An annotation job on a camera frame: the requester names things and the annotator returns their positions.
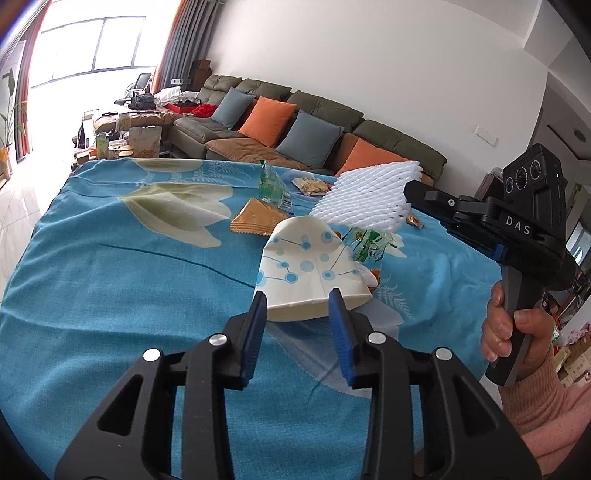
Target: wall switch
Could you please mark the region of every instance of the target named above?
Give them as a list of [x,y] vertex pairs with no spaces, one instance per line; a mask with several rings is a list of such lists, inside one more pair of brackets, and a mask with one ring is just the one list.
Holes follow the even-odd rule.
[[496,145],[496,141],[498,140],[498,138],[495,137],[490,132],[487,132],[486,130],[484,130],[480,125],[478,125],[476,127],[475,133],[476,133],[476,135],[478,135],[481,139],[483,139],[486,143],[490,144],[491,146],[494,147]]

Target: sofa cushion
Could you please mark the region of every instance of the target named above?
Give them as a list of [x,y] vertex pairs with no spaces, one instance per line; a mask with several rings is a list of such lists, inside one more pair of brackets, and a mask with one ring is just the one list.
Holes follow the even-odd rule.
[[223,125],[214,122],[211,118],[179,118],[174,123],[181,132],[205,144],[218,138],[242,138],[243,135],[233,130],[228,130]]
[[254,99],[254,95],[247,95],[234,88],[230,88],[222,103],[220,103],[213,113],[212,120],[218,124],[222,124],[226,128],[233,128]]
[[291,87],[284,87],[276,83],[263,82],[262,80],[246,79],[240,82],[236,90],[256,97],[265,97],[272,100],[285,100],[291,93]]
[[199,90],[197,98],[201,103],[211,103],[219,105],[223,98],[230,91],[230,88],[236,88],[242,81],[242,77],[229,77],[225,75],[211,75],[205,84]]
[[351,155],[357,140],[359,140],[359,137],[353,134],[345,134],[341,137],[338,150],[331,155],[328,161],[324,164],[325,169],[329,170],[331,175],[334,175],[343,168],[343,165],[345,165],[347,158]]
[[286,157],[308,165],[322,168],[336,141],[343,134],[343,127],[325,122],[303,110],[277,151]]
[[437,150],[396,129],[373,120],[365,120],[353,132],[372,145],[396,153],[409,160],[417,160],[430,177],[438,180],[443,173],[446,158]]
[[214,92],[229,92],[230,88],[236,88],[241,81],[242,77],[229,77],[227,75],[211,75],[207,80],[205,80],[203,88],[213,90]]
[[242,163],[258,163],[266,160],[277,167],[293,168],[295,170],[309,170],[296,160],[285,158],[276,150],[266,147],[252,138],[235,138],[231,140],[211,140],[205,144],[208,150],[222,155],[228,160]]
[[408,161],[408,159],[389,152],[383,148],[374,147],[371,143],[366,142],[360,138],[351,154],[347,158],[345,165],[337,172],[337,176],[349,170],[357,170],[358,168],[373,167],[374,165],[383,165],[385,163],[393,163],[399,161]]
[[363,113],[326,98],[304,93],[298,90],[287,99],[295,103],[300,110],[314,115],[333,125],[340,125],[345,132],[351,132],[363,119]]
[[201,90],[199,90],[199,93],[197,94],[197,100],[199,100],[201,103],[219,105],[220,103],[222,103],[222,100],[225,96],[226,92],[215,92],[214,90],[202,88]]
[[295,109],[290,103],[260,97],[239,132],[266,147],[274,147]]

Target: finger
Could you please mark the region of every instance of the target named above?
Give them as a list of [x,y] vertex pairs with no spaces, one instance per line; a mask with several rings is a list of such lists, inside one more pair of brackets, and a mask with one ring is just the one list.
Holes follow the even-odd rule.
[[496,336],[502,340],[508,340],[513,334],[513,320],[509,314],[500,307],[493,305],[493,300],[490,300],[487,307],[486,319],[491,324],[491,329]]
[[505,301],[505,293],[503,292],[503,284],[498,281],[492,286],[491,300],[495,307],[500,307]]
[[480,337],[480,351],[482,356],[490,363],[496,362],[499,356],[491,350],[491,347],[486,343],[484,335]]
[[522,333],[535,338],[552,338],[554,319],[542,309],[518,310],[514,313],[515,326]]
[[484,342],[488,347],[496,353],[498,356],[509,356],[511,354],[512,345],[509,340],[503,340],[499,338],[495,332],[492,331],[491,324],[485,321],[482,324],[482,336]]

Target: blue gripper pad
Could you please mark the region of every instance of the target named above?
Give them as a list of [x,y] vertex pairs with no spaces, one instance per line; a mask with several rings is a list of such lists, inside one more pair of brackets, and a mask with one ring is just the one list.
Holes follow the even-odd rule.
[[261,291],[258,291],[252,301],[251,308],[248,311],[248,317],[252,316],[252,322],[244,347],[242,348],[242,362],[240,370],[240,379],[246,387],[255,373],[256,361],[261,349],[262,336],[265,332],[267,323],[267,297]]
[[333,342],[339,357],[340,372],[347,381],[347,385],[352,387],[355,382],[353,339],[349,334],[349,312],[338,288],[333,289],[329,294],[329,320]]

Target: chair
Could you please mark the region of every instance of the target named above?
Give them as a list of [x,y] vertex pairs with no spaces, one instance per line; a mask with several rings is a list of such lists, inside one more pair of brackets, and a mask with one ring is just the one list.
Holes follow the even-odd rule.
[[151,78],[152,74],[150,72],[140,73],[138,79],[135,81],[135,84],[130,85],[127,91],[125,92],[126,97],[115,100],[113,103],[115,105],[125,105],[126,102],[129,102],[131,100],[133,92],[149,93],[150,90],[148,87],[148,82]]

